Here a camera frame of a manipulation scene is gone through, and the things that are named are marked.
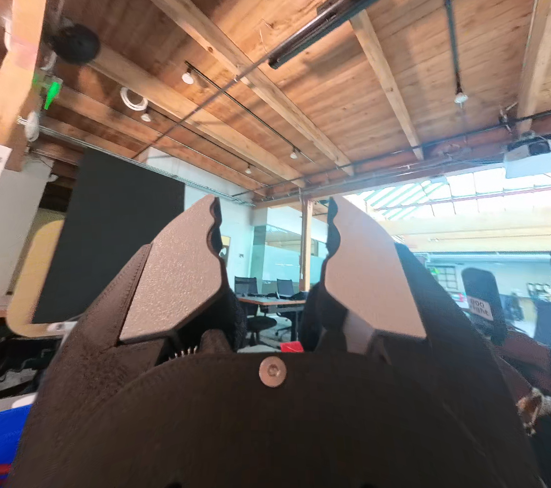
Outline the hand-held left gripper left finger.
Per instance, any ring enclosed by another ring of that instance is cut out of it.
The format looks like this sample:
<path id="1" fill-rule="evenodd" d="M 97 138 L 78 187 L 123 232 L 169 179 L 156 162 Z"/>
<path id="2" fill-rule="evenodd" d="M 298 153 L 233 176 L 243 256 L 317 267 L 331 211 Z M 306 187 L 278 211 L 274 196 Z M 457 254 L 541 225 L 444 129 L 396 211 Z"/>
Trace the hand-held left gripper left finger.
<path id="1" fill-rule="evenodd" d="M 202 346 L 203 333 L 232 349 L 232 298 L 222 241 L 220 201 L 208 194 L 154 238 L 123 320 L 118 343 L 168 339 L 175 350 Z"/>

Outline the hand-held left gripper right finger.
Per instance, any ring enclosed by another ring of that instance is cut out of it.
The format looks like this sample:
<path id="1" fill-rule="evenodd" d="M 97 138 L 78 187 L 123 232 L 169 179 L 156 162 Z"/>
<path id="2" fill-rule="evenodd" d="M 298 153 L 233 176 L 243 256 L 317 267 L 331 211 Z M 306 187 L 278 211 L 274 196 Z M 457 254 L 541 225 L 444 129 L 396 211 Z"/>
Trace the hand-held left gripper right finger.
<path id="1" fill-rule="evenodd" d="M 348 352 L 367 354 L 384 334 L 421 342 L 427 334 L 393 238 L 343 196 L 329 200 L 323 289 L 344 308 Z"/>

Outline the person's right hand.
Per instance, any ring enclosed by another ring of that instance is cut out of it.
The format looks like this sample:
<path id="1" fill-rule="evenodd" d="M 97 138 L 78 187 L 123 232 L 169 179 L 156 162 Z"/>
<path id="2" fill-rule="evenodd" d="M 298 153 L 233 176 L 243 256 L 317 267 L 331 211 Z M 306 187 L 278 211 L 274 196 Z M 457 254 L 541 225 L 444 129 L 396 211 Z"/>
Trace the person's right hand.
<path id="1" fill-rule="evenodd" d="M 517 370 L 528 383 L 550 396 L 550 347 L 529 337 L 520 329 L 508 327 L 496 354 Z"/>

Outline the black board on white stand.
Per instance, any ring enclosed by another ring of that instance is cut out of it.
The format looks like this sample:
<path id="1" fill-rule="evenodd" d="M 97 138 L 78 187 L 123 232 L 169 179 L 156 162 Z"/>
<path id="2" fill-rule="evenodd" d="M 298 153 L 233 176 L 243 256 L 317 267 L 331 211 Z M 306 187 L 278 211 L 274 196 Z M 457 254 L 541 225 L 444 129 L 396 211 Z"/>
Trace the black board on white stand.
<path id="1" fill-rule="evenodd" d="M 121 269 L 183 212 L 175 177 L 88 149 L 63 219 L 32 237 L 6 324 L 28 338 L 60 337 Z"/>

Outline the wooden office desk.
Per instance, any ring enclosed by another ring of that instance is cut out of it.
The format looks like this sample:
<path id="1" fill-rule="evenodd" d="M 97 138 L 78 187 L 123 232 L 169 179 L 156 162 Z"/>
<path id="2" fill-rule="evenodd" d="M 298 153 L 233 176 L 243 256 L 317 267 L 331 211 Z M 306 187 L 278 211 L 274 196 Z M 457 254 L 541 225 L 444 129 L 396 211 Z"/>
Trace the wooden office desk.
<path id="1" fill-rule="evenodd" d="M 299 313 L 304 309 L 306 300 L 277 299 L 259 296 L 239 296 L 238 300 L 247 305 L 256 305 L 269 313 L 291 314 L 291 341 L 298 339 Z"/>

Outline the white ceiling projector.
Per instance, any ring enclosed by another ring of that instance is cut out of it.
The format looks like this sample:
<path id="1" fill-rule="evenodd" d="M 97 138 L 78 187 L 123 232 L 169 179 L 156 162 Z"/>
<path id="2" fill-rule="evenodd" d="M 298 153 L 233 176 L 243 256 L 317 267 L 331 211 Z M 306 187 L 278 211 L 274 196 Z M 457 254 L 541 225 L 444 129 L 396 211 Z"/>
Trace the white ceiling projector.
<path id="1" fill-rule="evenodd" d="M 505 178 L 550 173 L 550 135 L 520 140 L 507 147 L 503 157 Z"/>

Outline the white ceiling sensor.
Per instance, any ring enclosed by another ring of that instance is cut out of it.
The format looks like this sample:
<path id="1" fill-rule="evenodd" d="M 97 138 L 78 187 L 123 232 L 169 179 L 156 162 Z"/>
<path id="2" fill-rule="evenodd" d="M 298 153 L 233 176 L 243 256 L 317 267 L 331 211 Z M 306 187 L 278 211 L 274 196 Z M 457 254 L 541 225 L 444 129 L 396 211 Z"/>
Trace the white ceiling sensor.
<path id="1" fill-rule="evenodd" d="M 27 142 L 34 142 L 40 136 L 40 119 L 40 110 L 35 109 L 28 113 L 24 123 L 24 134 Z"/>

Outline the green exit sign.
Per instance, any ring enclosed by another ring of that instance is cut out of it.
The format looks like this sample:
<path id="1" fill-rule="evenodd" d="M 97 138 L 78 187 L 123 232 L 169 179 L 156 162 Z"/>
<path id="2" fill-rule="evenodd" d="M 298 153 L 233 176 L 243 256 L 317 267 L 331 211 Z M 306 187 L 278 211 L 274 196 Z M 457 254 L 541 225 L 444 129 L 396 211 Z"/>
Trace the green exit sign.
<path id="1" fill-rule="evenodd" d="M 41 97 L 42 110 L 49 110 L 51 104 L 58 98 L 63 87 L 63 80 L 57 76 L 40 71 L 35 75 L 35 83 Z"/>

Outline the blue bin with tag sticker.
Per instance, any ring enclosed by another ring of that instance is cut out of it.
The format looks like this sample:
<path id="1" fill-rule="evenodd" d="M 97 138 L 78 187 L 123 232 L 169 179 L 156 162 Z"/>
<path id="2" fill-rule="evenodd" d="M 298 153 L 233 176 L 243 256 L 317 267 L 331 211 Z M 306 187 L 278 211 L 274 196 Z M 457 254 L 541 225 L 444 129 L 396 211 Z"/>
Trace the blue bin with tag sticker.
<path id="1" fill-rule="evenodd" d="M 32 404 L 1 411 L 1 465 L 12 464 Z"/>

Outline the black ceiling speaker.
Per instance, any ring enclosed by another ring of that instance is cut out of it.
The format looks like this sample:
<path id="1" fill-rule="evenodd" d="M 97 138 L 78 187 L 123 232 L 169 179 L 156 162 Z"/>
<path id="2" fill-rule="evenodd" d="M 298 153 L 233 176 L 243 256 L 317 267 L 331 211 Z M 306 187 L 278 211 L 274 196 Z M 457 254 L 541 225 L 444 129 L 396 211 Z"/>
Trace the black ceiling speaker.
<path id="1" fill-rule="evenodd" d="M 98 35 L 82 24 L 63 27 L 48 38 L 53 52 L 71 65 L 87 65 L 100 53 Z"/>

